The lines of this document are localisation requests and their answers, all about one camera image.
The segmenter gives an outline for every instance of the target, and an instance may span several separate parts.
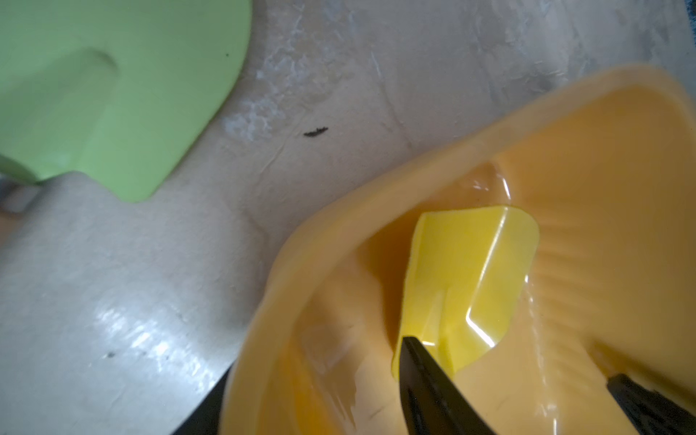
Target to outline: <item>black plastic piece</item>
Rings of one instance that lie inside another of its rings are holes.
[[[646,390],[625,374],[609,378],[607,389],[639,434],[696,434],[693,415],[660,393]]]
[[[417,338],[404,337],[399,358],[410,435],[495,435]]]
[[[227,369],[208,396],[172,435],[217,435],[225,383],[230,370],[231,368]]]

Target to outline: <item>yellow plastic scoop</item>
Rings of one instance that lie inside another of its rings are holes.
[[[507,332],[539,244],[539,226],[508,206],[421,215],[411,243],[392,374],[415,336],[450,377]]]

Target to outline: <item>green plastic lid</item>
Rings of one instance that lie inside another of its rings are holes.
[[[3,0],[0,173],[81,171],[139,201],[232,89],[251,0]]]

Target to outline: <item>orange plastic bowl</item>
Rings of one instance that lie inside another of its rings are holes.
[[[541,241],[509,333],[455,383],[499,434],[635,433],[600,344],[696,392],[695,111],[628,66],[548,95],[328,206],[280,252],[230,379],[222,434],[405,434],[390,375],[425,210],[509,203]]]

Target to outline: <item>scratched surface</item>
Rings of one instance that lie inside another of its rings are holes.
[[[684,0],[254,6],[239,83],[150,200],[60,177],[0,250],[0,434],[168,434],[322,206],[611,65],[661,65],[696,95]]]

